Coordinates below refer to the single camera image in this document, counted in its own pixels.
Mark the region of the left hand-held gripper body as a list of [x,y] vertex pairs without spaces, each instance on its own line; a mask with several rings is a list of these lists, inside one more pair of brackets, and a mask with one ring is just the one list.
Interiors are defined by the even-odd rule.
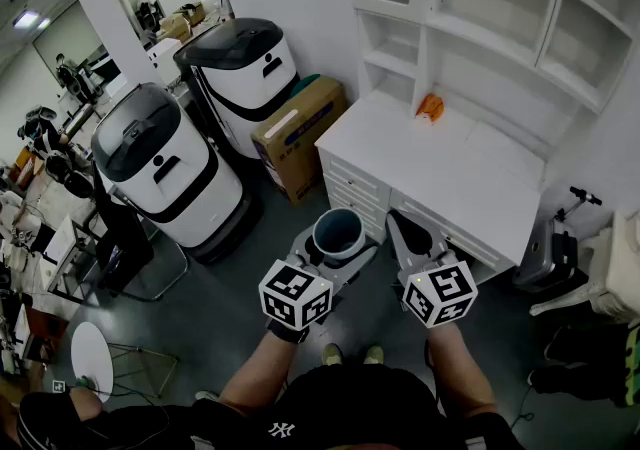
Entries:
[[334,297],[360,274],[345,268],[350,259],[338,268],[323,262],[294,266],[289,256],[276,260],[258,286],[263,313],[294,331],[320,322],[332,310]]

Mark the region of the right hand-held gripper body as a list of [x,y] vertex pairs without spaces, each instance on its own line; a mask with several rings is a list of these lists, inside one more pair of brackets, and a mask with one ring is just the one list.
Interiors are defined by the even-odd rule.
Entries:
[[436,258],[398,257],[397,296],[401,309],[426,328],[463,318],[478,296],[470,268],[453,250]]

